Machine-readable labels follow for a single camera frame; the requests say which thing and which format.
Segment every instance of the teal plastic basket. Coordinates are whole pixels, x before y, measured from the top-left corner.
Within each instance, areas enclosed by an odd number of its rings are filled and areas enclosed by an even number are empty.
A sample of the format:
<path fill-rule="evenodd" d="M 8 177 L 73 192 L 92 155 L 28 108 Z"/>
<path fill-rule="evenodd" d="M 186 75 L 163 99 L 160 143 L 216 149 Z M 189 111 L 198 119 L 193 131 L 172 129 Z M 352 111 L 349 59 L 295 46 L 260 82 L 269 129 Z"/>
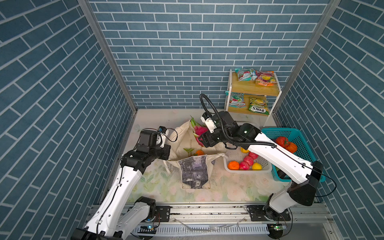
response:
<path fill-rule="evenodd" d="M 270 139 L 276 139 L 278 137 L 286 137 L 288 141 L 293 142 L 297 146 L 297 151 L 294 153 L 296 156 L 305 159 L 310 162 L 316 161 L 313 152 L 307 144 L 303 134 L 300 130 L 296 128 L 288 128 L 288 127 L 271 127 L 271 128 L 263 128 L 262 133 L 264 133 Z M 277 175 L 276 167 L 272 164 L 272 175 L 273 179 L 280 182 L 290 182 L 291 178 L 289 176 L 285 176 L 281 179 Z M 325 176 L 321 175 L 320 182 L 325 181 Z"/>

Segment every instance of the wooden shelf board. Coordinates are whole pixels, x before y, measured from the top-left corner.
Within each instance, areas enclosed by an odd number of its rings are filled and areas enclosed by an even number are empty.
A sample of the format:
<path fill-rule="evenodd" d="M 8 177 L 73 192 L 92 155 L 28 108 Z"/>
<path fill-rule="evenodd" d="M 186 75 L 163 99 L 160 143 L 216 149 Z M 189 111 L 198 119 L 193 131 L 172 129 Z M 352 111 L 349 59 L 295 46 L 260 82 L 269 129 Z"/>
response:
<path fill-rule="evenodd" d="M 279 95 L 279 87 L 277 84 L 274 86 L 262 86 L 255 84 L 255 81 L 239 81 L 237 73 L 232 72 L 232 92 L 277 97 Z"/>
<path fill-rule="evenodd" d="M 242 113 L 242 114 L 251 114 L 251 115 L 260 115 L 260 116 L 268 116 L 267 114 L 253 113 L 253 112 L 248 110 L 249 103 L 250 103 L 250 99 L 249 99 L 250 97 L 256 97 L 256 98 L 260 98 L 260 99 L 266 100 L 265 96 L 252 96 L 252 95 L 249 95 L 249 94 L 244 94 L 245 108 L 235 108 L 235 107 L 228 106 L 228 112 L 231 112 L 231 113 Z"/>

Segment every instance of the white plastic basket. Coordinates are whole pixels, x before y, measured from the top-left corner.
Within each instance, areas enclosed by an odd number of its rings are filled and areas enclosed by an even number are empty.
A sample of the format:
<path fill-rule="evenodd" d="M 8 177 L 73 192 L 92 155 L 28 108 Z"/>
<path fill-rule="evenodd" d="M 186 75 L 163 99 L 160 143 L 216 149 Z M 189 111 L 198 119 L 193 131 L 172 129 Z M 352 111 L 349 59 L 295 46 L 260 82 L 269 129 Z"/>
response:
<path fill-rule="evenodd" d="M 272 164 L 268 162 L 265 158 L 258 156 L 253 162 L 257 162 L 262 166 L 262 170 L 252 170 L 252 166 L 249 170 L 230 170 L 228 169 L 228 163 L 231 161 L 236 161 L 238 163 L 241 163 L 245 156 L 247 156 L 248 153 L 242 153 L 240 150 L 240 147 L 238 147 L 236 150 L 228 150 L 225 154 L 224 159 L 224 167 L 228 172 L 232 173 L 240 173 L 240 174 L 261 174 L 261 173 L 267 173 L 271 172 L 272 170 Z"/>

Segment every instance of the beige bag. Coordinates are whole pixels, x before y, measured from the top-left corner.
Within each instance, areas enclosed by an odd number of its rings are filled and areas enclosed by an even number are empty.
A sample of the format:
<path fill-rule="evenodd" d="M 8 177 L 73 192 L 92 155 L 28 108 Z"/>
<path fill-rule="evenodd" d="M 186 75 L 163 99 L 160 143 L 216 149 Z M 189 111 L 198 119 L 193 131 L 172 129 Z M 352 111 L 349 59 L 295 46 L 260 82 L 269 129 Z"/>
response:
<path fill-rule="evenodd" d="M 201 147 L 193 135 L 193 128 L 190 121 L 176 128 L 178 138 L 176 142 L 166 141 L 171 146 L 169 160 L 163 161 L 169 174 L 179 169 L 184 189 L 210 189 L 209 177 L 215 164 L 215 159 L 223 157 L 226 148 L 222 142 L 214 147 Z M 176 139 L 173 132 L 169 139 Z M 184 150 L 193 148 L 191 154 L 197 150 L 202 150 L 205 155 L 189 156 Z"/>

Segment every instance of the basket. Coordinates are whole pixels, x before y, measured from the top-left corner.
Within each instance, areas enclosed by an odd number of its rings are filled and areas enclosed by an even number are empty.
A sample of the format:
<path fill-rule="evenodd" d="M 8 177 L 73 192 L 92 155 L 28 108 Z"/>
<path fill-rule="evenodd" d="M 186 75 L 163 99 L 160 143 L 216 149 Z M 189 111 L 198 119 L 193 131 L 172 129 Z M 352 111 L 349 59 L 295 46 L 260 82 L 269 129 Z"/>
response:
<path fill-rule="evenodd" d="M 257 162 L 262 166 L 262 170 L 230 170 L 228 169 L 228 163 L 231 161 L 236 161 L 238 163 L 241 163 L 245 156 L 247 156 L 248 153 L 242 153 L 240 150 L 240 147 L 238 147 L 236 150 L 229 150 L 224 159 L 224 167 L 228 172 L 232 173 L 239 173 L 239 174 L 261 174 L 261 173 L 267 173 L 272 170 L 272 164 L 267 161 L 265 158 L 258 156 L 253 162 Z"/>
<path fill-rule="evenodd" d="M 297 151 L 294 153 L 296 156 L 314 162 L 316 161 L 315 156 L 312 153 L 312 150 L 308 146 L 303 134 L 300 130 L 296 128 L 288 128 L 288 127 L 271 127 L 271 128 L 263 128 L 262 133 L 264 133 L 270 139 L 276 139 L 280 136 L 288 138 L 288 141 L 293 142 L 297 145 Z M 277 175 L 276 167 L 272 164 L 272 175 L 273 179 L 280 182 L 290 182 L 291 178 L 289 176 L 285 176 L 281 179 Z M 325 176 L 321 175 L 320 182 L 325 181 Z"/>

